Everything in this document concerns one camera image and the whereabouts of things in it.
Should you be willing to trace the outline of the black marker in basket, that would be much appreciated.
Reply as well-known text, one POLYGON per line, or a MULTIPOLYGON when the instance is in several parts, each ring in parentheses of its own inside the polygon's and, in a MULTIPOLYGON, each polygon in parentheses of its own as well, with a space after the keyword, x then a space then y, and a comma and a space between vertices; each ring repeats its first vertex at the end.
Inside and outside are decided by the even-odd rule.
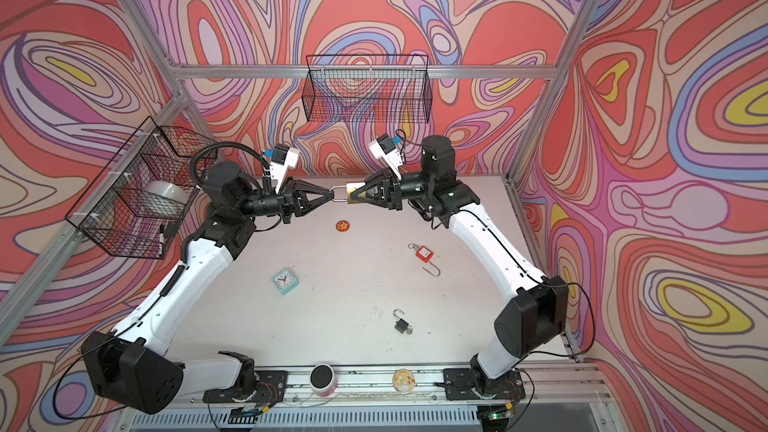
POLYGON ((160 224, 158 229, 158 247, 159 247, 159 259, 165 258, 166 255, 166 236, 165 236, 165 230, 166 226, 165 224, 160 224))

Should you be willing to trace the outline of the aluminium front rail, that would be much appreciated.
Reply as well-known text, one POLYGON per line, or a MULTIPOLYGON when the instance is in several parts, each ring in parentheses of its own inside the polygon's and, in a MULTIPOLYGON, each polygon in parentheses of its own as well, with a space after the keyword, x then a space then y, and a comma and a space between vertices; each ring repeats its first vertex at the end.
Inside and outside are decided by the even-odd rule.
POLYGON ((165 418, 183 407, 211 410, 219 421, 240 420, 262 415, 271 416, 282 409, 320 407, 374 407, 393 406, 422 407, 432 410, 439 406, 465 405, 485 408, 492 413, 503 408, 519 410, 526 404, 587 403, 595 413, 606 415, 618 411, 614 398, 606 384, 600 379, 596 368, 584 363, 534 362, 530 368, 515 369, 520 373, 527 397, 516 403, 507 400, 449 401, 443 389, 435 385, 442 380, 446 368, 463 368, 455 364, 409 364, 402 367, 335 367, 337 388, 330 397, 315 395, 310 387, 311 370, 291 367, 288 371, 286 394, 276 405, 257 406, 253 403, 207 404, 203 401, 205 391, 215 389, 207 386, 198 392, 181 392, 172 397, 162 390, 151 393, 147 406, 139 409, 146 416, 165 418), (392 386, 392 376, 398 369, 410 370, 416 379, 411 394, 398 394, 392 386))

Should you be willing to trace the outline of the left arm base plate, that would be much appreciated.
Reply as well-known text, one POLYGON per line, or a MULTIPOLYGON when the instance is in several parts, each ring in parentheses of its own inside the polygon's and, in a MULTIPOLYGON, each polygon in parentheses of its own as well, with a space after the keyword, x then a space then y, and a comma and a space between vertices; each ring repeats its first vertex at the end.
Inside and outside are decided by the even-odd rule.
POLYGON ((205 391, 205 403, 253 403, 257 406, 272 407, 283 401, 287 387, 287 370, 257 370, 254 359, 244 354, 233 351, 220 351, 219 354, 235 359, 240 369, 230 387, 205 391))

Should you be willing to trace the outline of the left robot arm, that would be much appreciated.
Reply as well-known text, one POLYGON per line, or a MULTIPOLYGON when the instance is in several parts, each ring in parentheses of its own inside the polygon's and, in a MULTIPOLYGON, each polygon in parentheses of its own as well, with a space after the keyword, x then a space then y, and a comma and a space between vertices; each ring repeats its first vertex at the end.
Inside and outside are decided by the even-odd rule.
POLYGON ((287 224, 332 200, 331 190, 288 176, 298 160, 298 150, 288 145, 260 153, 236 142, 216 142, 191 157, 190 178, 210 199, 206 218, 140 305, 110 332, 93 332, 83 342, 81 357, 97 396, 155 414, 198 393, 233 402, 256 395, 260 379, 244 354, 221 351, 186 363, 166 354, 192 306, 256 233, 256 218, 287 224))

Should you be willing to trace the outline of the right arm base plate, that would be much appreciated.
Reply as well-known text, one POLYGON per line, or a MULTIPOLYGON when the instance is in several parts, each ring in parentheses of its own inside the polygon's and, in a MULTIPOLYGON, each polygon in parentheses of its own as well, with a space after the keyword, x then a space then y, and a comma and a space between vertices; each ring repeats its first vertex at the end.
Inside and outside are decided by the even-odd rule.
POLYGON ((527 397, 520 373, 508 371, 496 379, 486 378, 470 367, 446 368, 435 385, 444 390, 449 401, 507 400, 513 403, 527 397))

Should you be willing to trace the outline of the small black padlock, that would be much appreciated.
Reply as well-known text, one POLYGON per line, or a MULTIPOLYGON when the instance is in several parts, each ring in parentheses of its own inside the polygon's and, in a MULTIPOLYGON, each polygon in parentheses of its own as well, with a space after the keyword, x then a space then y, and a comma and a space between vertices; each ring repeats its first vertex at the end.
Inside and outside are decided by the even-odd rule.
POLYGON ((413 333, 413 327, 410 325, 409 322, 407 322, 404 319, 403 317, 404 313, 402 310, 394 309, 392 314, 393 314, 393 317, 395 318, 394 329, 396 331, 405 335, 410 335, 413 333))

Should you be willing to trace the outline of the mint green alarm clock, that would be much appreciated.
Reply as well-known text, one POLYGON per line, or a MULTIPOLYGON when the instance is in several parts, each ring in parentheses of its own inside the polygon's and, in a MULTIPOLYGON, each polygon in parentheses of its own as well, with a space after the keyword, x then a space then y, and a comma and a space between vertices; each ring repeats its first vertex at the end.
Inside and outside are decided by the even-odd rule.
POLYGON ((285 296, 299 285, 299 279, 290 268, 283 268, 272 277, 272 283, 280 295, 285 296))

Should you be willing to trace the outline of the red padlock with keys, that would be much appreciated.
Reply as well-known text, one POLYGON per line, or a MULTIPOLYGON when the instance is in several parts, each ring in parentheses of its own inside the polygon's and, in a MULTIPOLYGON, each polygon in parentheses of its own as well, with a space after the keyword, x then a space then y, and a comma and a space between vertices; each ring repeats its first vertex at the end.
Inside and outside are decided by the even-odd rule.
POLYGON ((423 263, 422 269, 431 277, 438 278, 441 276, 441 270, 431 259, 434 256, 434 252, 426 246, 416 243, 409 243, 408 248, 412 250, 415 256, 423 263))

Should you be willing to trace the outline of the brass padlock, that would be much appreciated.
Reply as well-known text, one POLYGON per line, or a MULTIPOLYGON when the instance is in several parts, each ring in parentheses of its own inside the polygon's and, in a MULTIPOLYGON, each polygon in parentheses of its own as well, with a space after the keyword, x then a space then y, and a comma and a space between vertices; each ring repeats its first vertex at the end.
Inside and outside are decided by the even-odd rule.
POLYGON ((341 185, 334 185, 330 188, 333 194, 334 203, 354 204, 359 203, 357 190, 365 185, 364 182, 347 182, 341 185))

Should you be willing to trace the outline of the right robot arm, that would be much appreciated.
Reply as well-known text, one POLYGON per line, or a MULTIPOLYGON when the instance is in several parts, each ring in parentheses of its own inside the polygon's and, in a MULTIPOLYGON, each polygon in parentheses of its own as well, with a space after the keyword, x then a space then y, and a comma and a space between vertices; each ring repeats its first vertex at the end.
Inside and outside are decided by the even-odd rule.
POLYGON ((431 135, 422 140, 417 172, 402 171, 401 141, 383 134, 369 143, 373 157, 387 166, 349 190, 348 200, 387 210, 409 204, 469 248, 505 302, 494 321, 494 338, 471 359, 470 367, 477 381, 498 379, 563 333, 568 286, 561 278, 546 276, 498 229, 479 196, 459 179, 448 138, 431 135))

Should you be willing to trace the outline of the small red round disc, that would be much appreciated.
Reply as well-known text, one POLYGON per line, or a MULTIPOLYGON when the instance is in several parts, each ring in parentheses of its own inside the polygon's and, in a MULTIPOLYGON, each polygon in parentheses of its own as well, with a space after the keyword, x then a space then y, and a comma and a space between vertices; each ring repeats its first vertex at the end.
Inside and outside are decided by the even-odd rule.
POLYGON ((350 223, 346 220, 340 220, 336 223, 335 228, 339 232, 346 232, 350 229, 350 223))

